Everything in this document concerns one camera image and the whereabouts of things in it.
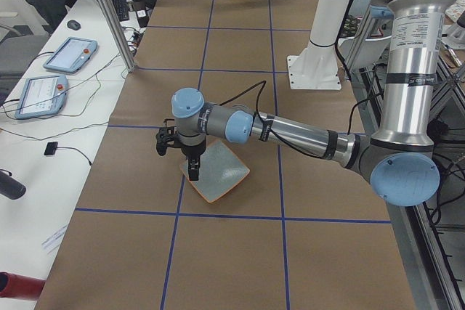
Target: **white desk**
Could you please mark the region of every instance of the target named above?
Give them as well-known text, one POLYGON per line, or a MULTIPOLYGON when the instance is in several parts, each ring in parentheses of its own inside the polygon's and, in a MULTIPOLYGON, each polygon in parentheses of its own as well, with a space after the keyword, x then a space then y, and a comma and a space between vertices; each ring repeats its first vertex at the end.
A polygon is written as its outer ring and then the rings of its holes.
MULTIPOLYGON (((134 13, 130 12, 129 15, 130 20, 121 25, 138 28, 134 13)), ((132 30, 125 33, 128 39, 131 38, 132 30)), ((70 86, 89 79, 118 54, 110 29, 95 0, 78 0, 42 52, 54 51, 69 36, 94 39, 99 44, 93 58, 77 74, 68 76, 70 86), (69 29, 66 26, 69 20, 80 22, 81 29, 69 29)), ((9 99, 20 96, 25 78, 50 74, 42 68, 47 57, 33 62, 9 99)), ((74 128, 105 123, 115 107, 126 73, 123 60, 120 57, 114 59, 108 68, 99 73, 100 89, 80 116, 14 121, 2 113, 0 128, 41 139, 74 128)), ((79 114, 98 87, 99 82, 93 77, 71 89, 60 114, 79 114)), ((7 104, 6 108, 14 110, 16 104, 7 104)), ((11 171, 14 178, 27 187, 24 196, 18 200, 0 195, 0 271, 47 278, 57 248, 47 253, 41 244, 70 221, 90 166, 85 157, 75 150, 57 150, 52 157, 46 157, 45 147, 47 142, 58 141, 59 147, 75 147, 94 160, 105 129, 105 125, 95 126, 44 141, 0 132, 0 168, 11 171)), ((29 310, 34 306, 33 301, 0 298, 0 309, 29 310)))

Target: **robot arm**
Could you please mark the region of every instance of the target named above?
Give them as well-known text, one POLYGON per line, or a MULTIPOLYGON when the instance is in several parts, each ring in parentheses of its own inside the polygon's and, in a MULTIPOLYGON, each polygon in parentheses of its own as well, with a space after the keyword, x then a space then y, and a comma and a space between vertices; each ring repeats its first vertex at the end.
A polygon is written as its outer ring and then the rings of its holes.
POLYGON ((373 0, 373 13, 394 17, 384 104, 379 130, 371 137, 341 135, 278 116, 205 102, 195 89, 172 98, 176 128, 162 128, 157 150, 180 147, 198 179, 206 134, 245 143, 250 136, 284 144, 310 156, 335 160, 359 173, 374 192, 395 205, 418 205, 436 192, 440 175, 426 135, 436 84, 444 13, 455 0, 373 0))

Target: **blue joint cap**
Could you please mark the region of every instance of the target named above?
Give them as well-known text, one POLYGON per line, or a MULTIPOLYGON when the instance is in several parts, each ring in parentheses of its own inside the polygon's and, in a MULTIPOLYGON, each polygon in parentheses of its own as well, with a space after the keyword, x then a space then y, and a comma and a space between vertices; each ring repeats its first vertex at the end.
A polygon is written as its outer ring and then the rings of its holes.
POLYGON ((173 115, 178 119, 189 118, 202 109, 204 102, 199 90, 192 87, 180 89, 171 98, 173 115))
POLYGON ((433 160, 416 152, 401 152, 383 159, 370 178, 374 192, 397 206, 419 205, 433 196, 439 183, 433 160))
POLYGON ((394 18, 394 14, 387 7, 370 5, 370 13, 372 18, 381 18, 384 20, 391 20, 394 18))
POLYGON ((252 118, 252 115, 242 110, 234 112, 226 123, 226 139, 231 143, 246 143, 253 123, 254 118, 252 118))

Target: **red object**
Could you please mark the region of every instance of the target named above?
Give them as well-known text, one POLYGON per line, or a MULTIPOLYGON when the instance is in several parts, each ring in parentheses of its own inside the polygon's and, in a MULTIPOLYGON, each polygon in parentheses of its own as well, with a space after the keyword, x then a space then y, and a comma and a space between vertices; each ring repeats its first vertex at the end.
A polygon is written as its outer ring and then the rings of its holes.
POLYGON ((44 285, 44 280, 0 272, 0 298, 36 301, 39 299, 44 285))

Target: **keyboard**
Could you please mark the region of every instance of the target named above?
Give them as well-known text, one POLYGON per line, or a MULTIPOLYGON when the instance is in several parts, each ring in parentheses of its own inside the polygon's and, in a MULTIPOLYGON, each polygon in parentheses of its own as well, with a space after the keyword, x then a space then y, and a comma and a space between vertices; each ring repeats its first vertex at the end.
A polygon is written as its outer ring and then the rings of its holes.
POLYGON ((129 6, 126 0, 111 0, 119 21, 129 20, 129 6))

